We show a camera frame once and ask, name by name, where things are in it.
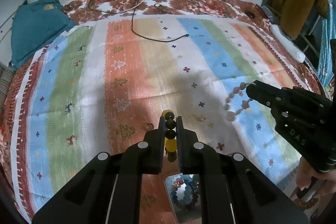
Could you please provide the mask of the small black round object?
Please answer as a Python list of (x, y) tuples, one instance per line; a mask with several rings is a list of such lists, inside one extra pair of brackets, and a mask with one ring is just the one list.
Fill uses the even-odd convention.
[(244, 11), (244, 14), (246, 14), (249, 18), (254, 19), (255, 15), (253, 12), (251, 11)]

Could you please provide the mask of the striped grey pillow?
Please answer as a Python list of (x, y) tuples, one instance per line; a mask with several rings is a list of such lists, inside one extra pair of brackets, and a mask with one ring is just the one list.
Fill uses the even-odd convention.
[(7, 94), (9, 91), (9, 87), (13, 80), (15, 72), (13, 71), (12, 67), (3, 68), (1, 67), (1, 82), (0, 82), (0, 107), (1, 113), (3, 112), (3, 108), (6, 102)]

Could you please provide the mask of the teal cushion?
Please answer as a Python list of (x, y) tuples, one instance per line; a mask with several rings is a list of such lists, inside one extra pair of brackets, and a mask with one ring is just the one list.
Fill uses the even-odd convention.
[(59, 0), (38, 0), (18, 7), (11, 29), (11, 64), (16, 71), (36, 51), (75, 26)]

